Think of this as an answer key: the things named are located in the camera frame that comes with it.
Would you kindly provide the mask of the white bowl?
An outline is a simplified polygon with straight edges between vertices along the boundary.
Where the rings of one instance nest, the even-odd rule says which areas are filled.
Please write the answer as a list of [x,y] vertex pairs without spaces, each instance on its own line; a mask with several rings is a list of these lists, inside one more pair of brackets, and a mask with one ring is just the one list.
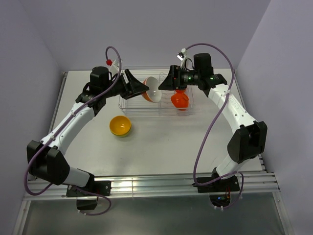
[[162,91],[158,89],[160,82],[155,77],[147,77],[143,84],[149,87],[149,90],[142,93],[141,96],[148,102],[158,103],[162,98]]

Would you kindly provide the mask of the orange bowl carried to rack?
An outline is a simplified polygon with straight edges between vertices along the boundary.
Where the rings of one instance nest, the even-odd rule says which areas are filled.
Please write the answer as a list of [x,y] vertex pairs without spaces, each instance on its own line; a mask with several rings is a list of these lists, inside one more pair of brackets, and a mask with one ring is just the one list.
[[189,97],[185,93],[175,93],[171,96],[171,102],[180,111],[185,111],[189,106]]

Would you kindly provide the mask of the orange bowl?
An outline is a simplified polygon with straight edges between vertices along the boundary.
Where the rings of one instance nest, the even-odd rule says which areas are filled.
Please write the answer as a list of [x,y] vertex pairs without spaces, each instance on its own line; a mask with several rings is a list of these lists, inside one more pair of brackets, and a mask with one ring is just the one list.
[[175,92],[179,93],[179,94],[183,94],[183,93],[185,93],[185,91],[186,91],[186,89],[184,89],[184,90],[175,90]]

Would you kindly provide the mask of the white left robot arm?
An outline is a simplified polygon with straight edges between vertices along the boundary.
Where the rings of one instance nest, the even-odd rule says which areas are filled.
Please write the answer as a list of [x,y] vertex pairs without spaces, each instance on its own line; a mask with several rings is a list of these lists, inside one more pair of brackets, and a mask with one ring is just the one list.
[[106,105],[107,98],[119,95],[129,99],[148,90],[129,70],[114,74],[106,67],[93,68],[66,117],[46,137],[28,144],[26,175],[54,185],[74,185],[83,195],[91,195],[95,191],[94,175],[69,166],[65,159],[68,147]]

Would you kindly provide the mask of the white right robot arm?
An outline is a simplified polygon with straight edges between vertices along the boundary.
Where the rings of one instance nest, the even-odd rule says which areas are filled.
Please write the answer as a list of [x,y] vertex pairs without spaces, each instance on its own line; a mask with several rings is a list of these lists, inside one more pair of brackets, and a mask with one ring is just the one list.
[[184,63],[171,65],[169,73],[160,84],[159,90],[184,90],[197,86],[219,108],[230,125],[233,136],[228,145],[228,155],[215,169],[212,187],[221,191],[228,186],[232,177],[250,159],[263,153],[267,137],[267,125],[253,118],[232,94],[231,86],[221,74],[215,74],[209,53],[194,55],[194,68],[188,70]]

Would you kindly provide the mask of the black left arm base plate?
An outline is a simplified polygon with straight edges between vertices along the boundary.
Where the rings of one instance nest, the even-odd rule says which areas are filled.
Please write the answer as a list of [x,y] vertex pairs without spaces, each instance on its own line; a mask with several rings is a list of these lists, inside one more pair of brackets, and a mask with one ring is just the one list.
[[87,191],[87,193],[78,190],[78,187],[72,186],[71,188],[67,188],[66,197],[87,197],[94,194],[109,196],[111,192],[111,181],[94,181],[91,185],[81,187],[80,189]]

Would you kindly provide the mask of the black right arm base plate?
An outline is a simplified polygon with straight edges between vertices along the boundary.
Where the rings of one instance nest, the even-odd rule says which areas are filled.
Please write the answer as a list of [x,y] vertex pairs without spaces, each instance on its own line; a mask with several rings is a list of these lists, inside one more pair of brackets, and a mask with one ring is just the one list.
[[232,176],[228,179],[221,179],[213,182],[207,186],[197,186],[193,183],[193,187],[196,187],[198,193],[217,193],[217,192],[237,192],[240,191],[238,178]]

